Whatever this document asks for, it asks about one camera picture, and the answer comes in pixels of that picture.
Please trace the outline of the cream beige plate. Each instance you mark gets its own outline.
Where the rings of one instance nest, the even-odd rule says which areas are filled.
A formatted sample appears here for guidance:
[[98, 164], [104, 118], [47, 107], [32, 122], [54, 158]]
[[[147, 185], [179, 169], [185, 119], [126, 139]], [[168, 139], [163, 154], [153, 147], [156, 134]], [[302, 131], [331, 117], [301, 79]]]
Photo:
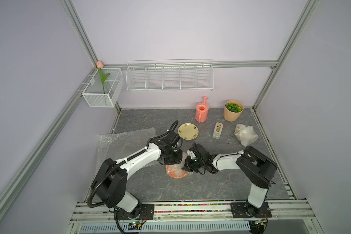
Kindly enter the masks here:
[[178, 128], [178, 135], [184, 140], [193, 140], [199, 135], [199, 129], [192, 123], [184, 123]]

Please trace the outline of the orange plate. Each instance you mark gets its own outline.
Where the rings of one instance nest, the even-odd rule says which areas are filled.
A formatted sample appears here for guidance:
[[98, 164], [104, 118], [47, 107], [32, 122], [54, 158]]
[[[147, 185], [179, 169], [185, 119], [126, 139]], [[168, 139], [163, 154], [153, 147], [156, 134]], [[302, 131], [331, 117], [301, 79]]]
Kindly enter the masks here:
[[176, 179], [184, 178], [189, 174], [189, 172], [184, 171], [182, 169], [181, 164], [167, 165], [165, 169], [166, 169], [167, 175]]

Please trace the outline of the bubble wrap sheet pile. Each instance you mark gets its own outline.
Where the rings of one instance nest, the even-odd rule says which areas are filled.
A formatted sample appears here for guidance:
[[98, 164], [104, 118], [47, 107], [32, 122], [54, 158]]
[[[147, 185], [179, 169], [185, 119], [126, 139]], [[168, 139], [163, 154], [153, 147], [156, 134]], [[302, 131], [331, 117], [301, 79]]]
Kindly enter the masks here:
[[99, 135], [95, 172], [99, 171], [106, 159], [118, 160], [128, 157], [144, 148], [147, 140], [155, 136], [156, 131], [154, 128]]

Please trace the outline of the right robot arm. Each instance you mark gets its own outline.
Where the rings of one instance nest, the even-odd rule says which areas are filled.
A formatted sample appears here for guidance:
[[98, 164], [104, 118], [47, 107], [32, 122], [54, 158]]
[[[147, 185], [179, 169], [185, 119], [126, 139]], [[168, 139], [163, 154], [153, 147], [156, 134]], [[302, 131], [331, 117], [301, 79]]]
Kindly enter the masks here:
[[217, 174], [224, 170], [241, 170], [251, 182], [251, 188], [243, 207], [249, 217], [269, 217], [264, 203], [278, 165], [252, 146], [230, 154], [211, 155], [201, 144], [193, 143], [187, 151], [182, 170], [205, 174]]

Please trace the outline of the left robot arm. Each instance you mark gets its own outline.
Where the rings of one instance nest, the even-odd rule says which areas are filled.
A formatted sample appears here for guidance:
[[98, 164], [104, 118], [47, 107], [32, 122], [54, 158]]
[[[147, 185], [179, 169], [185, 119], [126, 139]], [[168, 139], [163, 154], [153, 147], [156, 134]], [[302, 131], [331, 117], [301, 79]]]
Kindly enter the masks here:
[[95, 208], [119, 208], [132, 216], [138, 216], [141, 202], [126, 190], [128, 179], [153, 161], [161, 165], [175, 165], [182, 162], [182, 141], [178, 133], [166, 133], [148, 139], [146, 146], [138, 152], [119, 159], [105, 160], [91, 185], [87, 206]]

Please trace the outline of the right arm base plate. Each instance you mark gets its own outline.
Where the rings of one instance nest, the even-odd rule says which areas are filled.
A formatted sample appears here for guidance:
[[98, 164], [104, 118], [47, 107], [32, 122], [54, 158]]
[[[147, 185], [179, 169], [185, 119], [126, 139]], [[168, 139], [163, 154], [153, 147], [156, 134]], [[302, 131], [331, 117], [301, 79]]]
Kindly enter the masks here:
[[232, 202], [231, 213], [233, 218], [270, 218], [270, 211], [267, 201], [264, 201], [260, 208], [251, 205], [249, 202]]

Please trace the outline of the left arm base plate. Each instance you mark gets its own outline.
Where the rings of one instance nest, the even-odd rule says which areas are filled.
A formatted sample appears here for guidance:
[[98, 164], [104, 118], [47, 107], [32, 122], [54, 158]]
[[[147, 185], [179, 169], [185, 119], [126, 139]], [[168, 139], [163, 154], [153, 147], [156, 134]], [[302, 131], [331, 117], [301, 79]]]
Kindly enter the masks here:
[[124, 209], [115, 210], [118, 220], [152, 220], [155, 214], [155, 205], [152, 203], [139, 204], [132, 212]]

